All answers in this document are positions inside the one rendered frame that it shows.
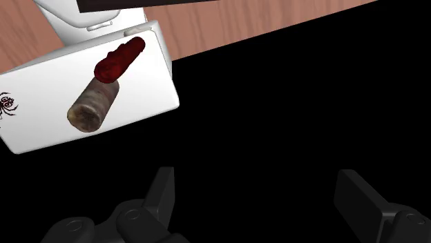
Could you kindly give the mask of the grey-brown cylinder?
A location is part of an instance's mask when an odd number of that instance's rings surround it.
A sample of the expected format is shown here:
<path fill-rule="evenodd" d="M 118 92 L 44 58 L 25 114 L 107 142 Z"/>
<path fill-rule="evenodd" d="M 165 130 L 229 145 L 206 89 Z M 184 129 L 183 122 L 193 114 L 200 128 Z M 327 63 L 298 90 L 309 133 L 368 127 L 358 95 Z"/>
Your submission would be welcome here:
<path fill-rule="evenodd" d="M 118 92 L 117 80 L 105 84 L 94 77 L 69 108 L 68 121 L 81 132 L 95 132 L 101 127 Z"/>

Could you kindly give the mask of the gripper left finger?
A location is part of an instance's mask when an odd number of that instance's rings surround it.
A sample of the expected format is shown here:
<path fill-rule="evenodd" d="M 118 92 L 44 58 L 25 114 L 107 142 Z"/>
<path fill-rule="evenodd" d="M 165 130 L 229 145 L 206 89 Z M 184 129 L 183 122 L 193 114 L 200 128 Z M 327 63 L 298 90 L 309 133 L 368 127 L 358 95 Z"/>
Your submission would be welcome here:
<path fill-rule="evenodd" d="M 88 217 L 61 220 L 41 243 L 189 243 L 183 235 L 168 230 L 174 204 L 174 168 L 161 167 L 144 199 L 118 204 L 98 225 Z"/>

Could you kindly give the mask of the dark red lumpy figure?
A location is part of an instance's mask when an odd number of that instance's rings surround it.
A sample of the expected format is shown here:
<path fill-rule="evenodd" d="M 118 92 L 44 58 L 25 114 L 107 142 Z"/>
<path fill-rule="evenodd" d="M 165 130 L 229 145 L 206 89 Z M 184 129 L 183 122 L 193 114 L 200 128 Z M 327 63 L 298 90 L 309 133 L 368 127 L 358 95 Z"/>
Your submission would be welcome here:
<path fill-rule="evenodd" d="M 95 66 L 95 78 L 105 84 L 113 83 L 125 73 L 145 46 L 146 43 L 141 37 L 133 37 L 120 44 Z"/>

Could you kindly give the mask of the white toilet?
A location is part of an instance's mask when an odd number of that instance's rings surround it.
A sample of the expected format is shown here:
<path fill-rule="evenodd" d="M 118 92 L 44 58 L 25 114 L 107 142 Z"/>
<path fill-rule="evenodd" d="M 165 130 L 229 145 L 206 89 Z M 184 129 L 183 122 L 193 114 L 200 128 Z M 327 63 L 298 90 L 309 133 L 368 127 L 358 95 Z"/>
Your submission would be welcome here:
<path fill-rule="evenodd" d="M 14 153 L 87 137 L 66 113 L 94 77 L 96 64 L 140 37 L 145 48 L 119 78 L 119 94 L 97 134 L 174 110 L 180 105 L 172 60 L 156 20 L 49 52 L 0 74 L 0 138 Z"/>

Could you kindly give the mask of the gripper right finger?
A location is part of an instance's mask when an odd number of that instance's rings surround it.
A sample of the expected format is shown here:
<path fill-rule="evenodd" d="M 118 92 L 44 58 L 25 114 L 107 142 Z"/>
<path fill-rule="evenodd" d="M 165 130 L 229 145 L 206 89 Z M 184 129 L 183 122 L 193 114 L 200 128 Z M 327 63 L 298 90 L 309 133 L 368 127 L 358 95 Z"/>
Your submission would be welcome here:
<path fill-rule="evenodd" d="M 352 169 L 338 172 L 334 205 L 361 243 L 431 243 L 431 219 L 387 202 Z"/>

